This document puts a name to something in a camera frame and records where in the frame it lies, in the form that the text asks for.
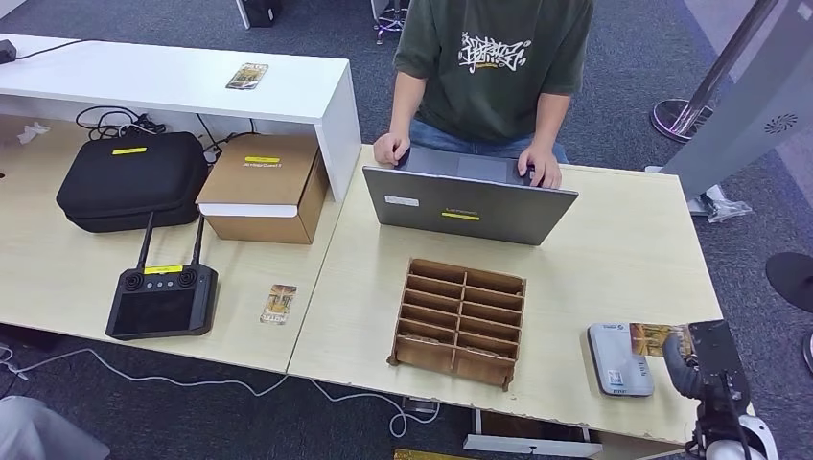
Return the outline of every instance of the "fan vent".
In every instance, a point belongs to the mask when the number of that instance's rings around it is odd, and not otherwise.
[[[798,116],[793,113],[786,113],[772,118],[762,129],[768,134],[781,134],[793,127],[798,121]]]

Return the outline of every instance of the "card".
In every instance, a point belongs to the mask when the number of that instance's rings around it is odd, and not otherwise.
[[[260,315],[261,323],[273,323],[283,325],[288,321],[290,314],[290,304],[296,295],[296,286],[274,285],[266,301],[263,314]]]
[[[394,460],[473,460],[468,457],[453,457],[441,453],[421,452],[418,450],[406,450],[396,448]]]
[[[669,334],[676,333],[681,339],[681,355],[691,355],[691,338],[686,324],[670,326],[667,324],[630,323],[630,341],[633,353],[649,357],[663,356],[663,343]]]
[[[268,70],[267,64],[243,64],[226,87],[230,89],[254,89],[260,83],[263,75],[266,74],[266,70]]]

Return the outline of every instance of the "laptop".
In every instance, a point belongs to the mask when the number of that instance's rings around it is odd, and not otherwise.
[[[515,159],[422,147],[362,171],[381,224],[502,242],[542,244],[578,197],[530,187]]]

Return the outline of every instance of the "green t-shirt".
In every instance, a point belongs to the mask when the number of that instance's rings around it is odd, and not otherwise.
[[[470,141],[534,132],[540,93],[581,86],[593,0],[412,0],[395,67],[427,80],[417,118]]]

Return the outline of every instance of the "laptop lid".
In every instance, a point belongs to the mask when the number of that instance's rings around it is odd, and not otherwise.
[[[578,193],[365,166],[379,222],[539,245]]]

